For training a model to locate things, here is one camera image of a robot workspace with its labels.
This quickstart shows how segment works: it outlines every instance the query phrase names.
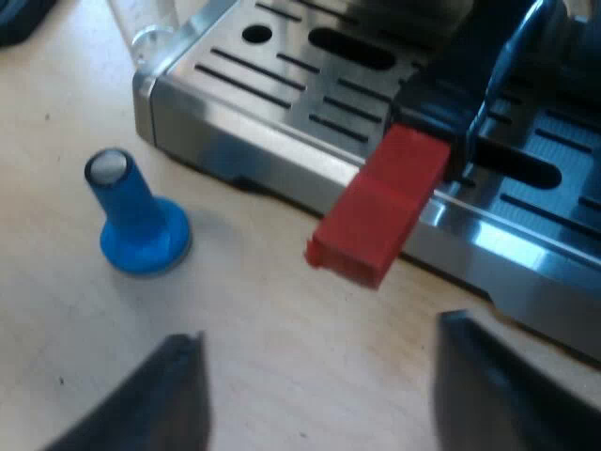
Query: black plastic part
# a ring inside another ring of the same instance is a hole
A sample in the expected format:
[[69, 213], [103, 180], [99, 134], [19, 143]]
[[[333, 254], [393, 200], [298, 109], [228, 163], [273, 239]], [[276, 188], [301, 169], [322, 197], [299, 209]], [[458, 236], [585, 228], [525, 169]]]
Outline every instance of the black plastic part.
[[562, 183], [562, 171], [554, 164], [519, 150], [503, 148], [482, 137], [478, 140], [478, 151], [472, 161], [540, 190], [551, 190]]
[[442, 451], [587, 451], [601, 412], [525, 363], [466, 312], [439, 317], [434, 389]]
[[172, 335], [46, 451], [203, 451], [210, 407], [202, 335]]
[[449, 44], [393, 101], [392, 120], [453, 145], [447, 179], [470, 160], [485, 114], [556, 0], [480, 0]]
[[0, 46], [29, 38], [54, 3], [56, 0], [0, 0]]

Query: metal tray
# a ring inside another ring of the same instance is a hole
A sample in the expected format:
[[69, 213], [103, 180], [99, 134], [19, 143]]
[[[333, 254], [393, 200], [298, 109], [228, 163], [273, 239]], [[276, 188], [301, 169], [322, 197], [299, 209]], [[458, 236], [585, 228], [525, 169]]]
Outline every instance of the metal tray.
[[[136, 73], [137, 130], [204, 172], [324, 213], [378, 145], [394, 94], [470, 9], [398, 5], [212, 0]], [[395, 63], [370, 69], [326, 52], [311, 42], [319, 28]], [[560, 2], [493, 106], [474, 162], [435, 191], [403, 252], [601, 359], [601, 106], [595, 77], [570, 65], [584, 30]]]

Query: red plastic piece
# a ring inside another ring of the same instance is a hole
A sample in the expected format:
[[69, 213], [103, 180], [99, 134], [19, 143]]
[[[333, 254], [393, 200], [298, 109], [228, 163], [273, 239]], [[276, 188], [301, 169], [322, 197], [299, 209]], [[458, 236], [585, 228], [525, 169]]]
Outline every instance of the red plastic piece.
[[307, 243], [307, 262], [378, 288], [450, 154], [448, 143], [393, 125]]

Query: wooden surface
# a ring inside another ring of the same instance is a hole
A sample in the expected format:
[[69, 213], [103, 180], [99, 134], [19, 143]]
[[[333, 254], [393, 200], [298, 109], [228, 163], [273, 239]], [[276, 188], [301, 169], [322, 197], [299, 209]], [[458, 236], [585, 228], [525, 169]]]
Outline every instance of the wooden surface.
[[[316, 218], [145, 144], [132, 74], [101, 1], [59, 2], [33, 38], [0, 51], [0, 449], [39, 448], [167, 334], [205, 330], [212, 449], [434, 450], [434, 321], [458, 308], [601, 399], [593, 368], [407, 262], [379, 292], [309, 269]], [[190, 214], [193, 249], [161, 277], [130, 278], [100, 253], [104, 218], [83, 170], [114, 145]]]

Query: blue tamper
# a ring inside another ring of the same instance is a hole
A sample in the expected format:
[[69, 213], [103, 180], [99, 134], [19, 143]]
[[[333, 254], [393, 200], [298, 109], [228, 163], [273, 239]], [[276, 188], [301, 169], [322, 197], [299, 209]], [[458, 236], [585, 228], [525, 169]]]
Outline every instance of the blue tamper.
[[106, 213], [100, 248], [115, 267], [152, 274], [185, 255], [191, 237], [186, 214], [171, 200], [152, 195], [129, 153], [101, 150], [85, 165], [85, 179]]

